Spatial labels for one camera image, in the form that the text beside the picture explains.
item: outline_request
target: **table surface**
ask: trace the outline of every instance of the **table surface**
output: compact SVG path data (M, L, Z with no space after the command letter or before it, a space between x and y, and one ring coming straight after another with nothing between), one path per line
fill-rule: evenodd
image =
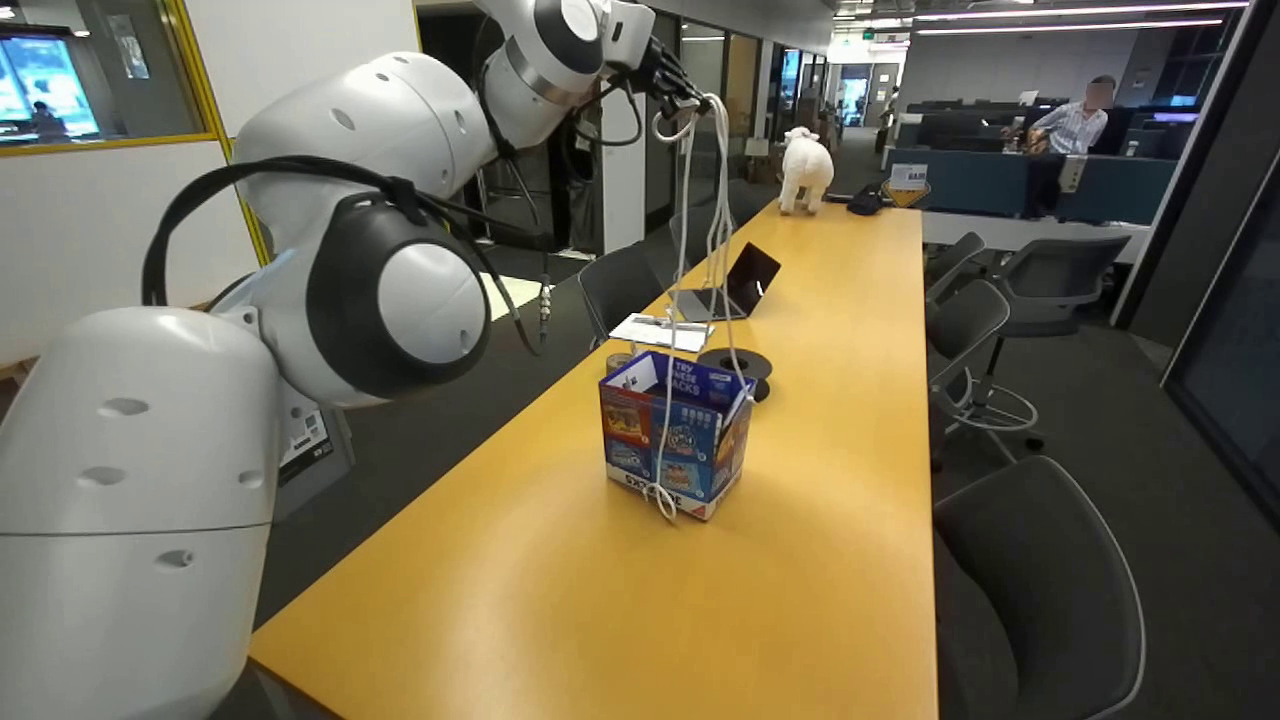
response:
M732 252L746 241L782 263L735 324L773 395L710 521L672 525L604 477L596 383L627 348L609 341L252 659L349 719L936 719L920 215L771 206Z

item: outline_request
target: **laptop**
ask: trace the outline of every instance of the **laptop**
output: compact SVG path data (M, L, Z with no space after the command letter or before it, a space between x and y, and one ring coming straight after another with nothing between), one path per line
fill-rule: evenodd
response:
M685 290L675 293L676 309L690 323L740 320L755 311L760 299L764 297L764 291L769 290L769 283L773 282L781 268L782 265L777 260L748 242L728 270L727 313L724 293L718 291L714 293L717 307L713 311L713 291L710 288Z

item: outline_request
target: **cardboard box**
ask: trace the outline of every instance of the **cardboard box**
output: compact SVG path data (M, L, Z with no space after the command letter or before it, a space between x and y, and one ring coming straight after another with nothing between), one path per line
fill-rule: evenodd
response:
M672 378L671 428L662 487L676 507L710 519L742 474L746 430L754 405L748 387L733 373L671 357L663 352L636 356L600 380L600 423L604 466L609 479L643 491L657 477L657 455L667 407L667 364Z

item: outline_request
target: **gray office chair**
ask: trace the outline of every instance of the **gray office chair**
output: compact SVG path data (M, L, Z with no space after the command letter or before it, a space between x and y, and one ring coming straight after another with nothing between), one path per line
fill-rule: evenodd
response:
M934 505L933 525L1009 639L1015 720L1101 719L1138 694L1147 657L1138 588L1098 509L1057 462L1028 457L968 486ZM945 618L947 596L937 601ZM957 653L941 638L941 716L975 715Z
M777 192L772 187L753 186L741 178L728 181L728 209L733 215L733 227L740 228L751 222L776 199Z
M934 451L965 425L986 429L986 416L974 404L977 382L969 364L1007 320L1009 302L986 281L973 281L941 305L927 306L929 401L938 411L929 416L929 445ZM933 466L938 469L937 460Z
M671 231L671 242L676 247L676 252L680 252L680 223L682 217L681 213L676 213L667 222L667 229ZM686 270L707 259L707 233L710 232L712 220L714 219L714 204L694 205L689 209L689 241L685 245Z
M938 302L951 288L966 263L982 254L987 243L975 232L965 233L955 245L924 266L924 301Z
M1005 340L1011 337L1061 337L1079 332L1075 310L1102 296L1102 275L1129 242L1129 236L1106 240L1036 240L1014 254L1004 265L991 269L991 281L1009 300L1010 319L1000 328L996 347L987 370L974 391L974 402L982 409L992 439L1005 457L1016 459L995 433L1029 430L1039 420L1039 411L1027 398L995 383L996 365ZM1012 401L1010 411L992 407L1004 397ZM1041 450L1044 441L1027 441L1032 450Z
M588 314L596 342L604 342L609 331L631 313L644 310L663 293L639 245L614 250L589 263L577 274L582 286Z

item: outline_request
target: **white cord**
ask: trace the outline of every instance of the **white cord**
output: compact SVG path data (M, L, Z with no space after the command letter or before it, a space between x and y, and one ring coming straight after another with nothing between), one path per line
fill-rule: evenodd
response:
M717 307L717 297L719 295L724 296L724 313L726 319L730 315L728 309L728 237L733 232L733 215L730 213L728 206L728 111L724 109L724 102L716 95L705 95L707 100L710 102L712 114L716 118L716 142L719 146L719 182L716 193L716 213L712 217L712 227L707 233L707 281L705 283L712 288L712 314L714 316ZM685 123L676 133L663 135L658 129L658 122L662 118L660 114L653 117L653 136L660 142L680 143L680 150L685 154L685 183L682 187L680 197L680 250L676 254L676 277L675 277L675 293L672 297L672 304L667 305L667 319L671 323L671 348L672 352L676 350L676 306L680 304L680 281L685 277L685 250L689 247L689 178L692 174L694 167L694 128L698 124L698 114L690 111L689 122ZM728 331L728 354L733 364L733 372L737 374L737 380L741 387L746 387L746 378L742 377L742 368L737 361L737 347L733 345L733 323L726 322ZM657 469L654 471L654 479L652 483L645 486L644 497L648 501L649 496L653 495L658 501L658 510L671 521L676 520L676 500L672 497L671 492L662 486L662 469L663 469L663 455L667 451L667 433L671 429L671 405L672 405L672 379L676 368L676 356L672 355L671 360L667 363L667 409L662 420L662 439L658 442L658 456L657 456ZM755 402L754 395L748 396L748 401Z

